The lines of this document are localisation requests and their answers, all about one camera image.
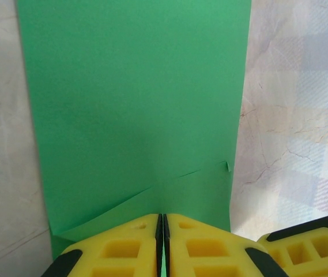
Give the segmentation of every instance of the white marble surface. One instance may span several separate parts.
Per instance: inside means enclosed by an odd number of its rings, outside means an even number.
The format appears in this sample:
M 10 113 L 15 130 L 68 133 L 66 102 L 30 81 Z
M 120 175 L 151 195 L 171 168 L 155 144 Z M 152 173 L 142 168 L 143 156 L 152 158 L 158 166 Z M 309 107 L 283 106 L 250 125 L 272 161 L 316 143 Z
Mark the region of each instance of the white marble surface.
M 328 0 L 253 0 L 232 229 L 328 214 Z M 0 276 L 51 262 L 13 0 L 0 0 Z

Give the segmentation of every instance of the rectangular hole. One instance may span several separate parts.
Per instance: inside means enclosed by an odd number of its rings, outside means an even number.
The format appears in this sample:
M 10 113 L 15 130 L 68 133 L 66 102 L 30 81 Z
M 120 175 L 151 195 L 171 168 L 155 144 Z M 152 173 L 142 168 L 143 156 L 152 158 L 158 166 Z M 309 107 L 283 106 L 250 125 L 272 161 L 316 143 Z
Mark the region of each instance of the rectangular hole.
M 137 258 L 141 242 L 134 239 L 113 240 L 106 244 L 102 258 Z
M 322 236 L 312 240 L 316 251 L 319 253 L 321 258 L 328 257 L 328 237 Z
M 287 247 L 287 251 L 293 264 L 301 264 L 312 260 L 308 250 L 302 242 L 290 245 Z
M 225 245 L 218 239 L 190 239 L 187 250 L 190 257 L 228 256 Z
M 195 267 L 196 277 L 240 277 L 238 267 L 235 266 L 203 266 Z
M 95 268 L 92 277 L 133 277 L 134 268 Z
M 271 250 L 269 252 L 270 256 L 273 258 L 274 261 L 280 266 L 280 267 L 285 267 L 284 260 L 281 257 L 281 253 L 279 250 Z

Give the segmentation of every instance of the black rubber edge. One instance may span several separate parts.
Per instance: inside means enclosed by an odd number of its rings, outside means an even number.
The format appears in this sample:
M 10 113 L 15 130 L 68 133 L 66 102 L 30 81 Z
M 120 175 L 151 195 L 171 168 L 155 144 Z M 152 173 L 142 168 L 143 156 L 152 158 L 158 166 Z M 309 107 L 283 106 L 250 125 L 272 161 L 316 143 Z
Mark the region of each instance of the black rubber edge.
M 75 249 L 60 255 L 41 277 L 67 277 L 82 254 L 82 250 Z
M 269 254 L 255 248 L 245 250 L 264 277 L 289 277 Z
M 328 228 L 328 216 L 273 232 L 266 238 L 266 240 L 269 242 L 278 241 L 279 239 L 288 238 L 293 235 L 302 234 L 323 227 Z
M 166 276 L 170 277 L 170 228 L 168 216 L 164 214 L 164 247 L 165 247 L 165 262 Z
M 164 237 L 163 237 L 163 215 L 159 214 L 157 217 L 157 224 L 156 224 L 156 271 L 157 276 L 161 276 L 161 266 L 163 263 L 163 244 L 164 244 Z

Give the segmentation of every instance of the small round hole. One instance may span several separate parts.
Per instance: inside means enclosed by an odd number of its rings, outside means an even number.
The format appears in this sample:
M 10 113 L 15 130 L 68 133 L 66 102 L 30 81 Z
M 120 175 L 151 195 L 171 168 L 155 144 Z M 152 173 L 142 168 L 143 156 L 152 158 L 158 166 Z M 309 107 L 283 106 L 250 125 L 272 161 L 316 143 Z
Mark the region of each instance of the small round hole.
M 187 222 L 179 222 L 179 228 L 182 228 L 182 229 L 192 229 L 192 228 L 194 228 L 194 225 L 189 224 Z
M 147 226 L 147 223 L 142 222 L 142 223 L 140 223 L 138 225 L 133 226 L 133 229 L 145 229 L 146 226 Z

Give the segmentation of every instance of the green sheet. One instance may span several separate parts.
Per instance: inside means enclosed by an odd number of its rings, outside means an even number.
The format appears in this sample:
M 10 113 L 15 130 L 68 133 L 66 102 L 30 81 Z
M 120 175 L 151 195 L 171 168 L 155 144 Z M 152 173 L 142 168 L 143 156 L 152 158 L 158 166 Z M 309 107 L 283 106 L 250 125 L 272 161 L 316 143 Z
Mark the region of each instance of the green sheet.
M 229 229 L 250 0 L 19 0 L 54 254 L 149 213 Z

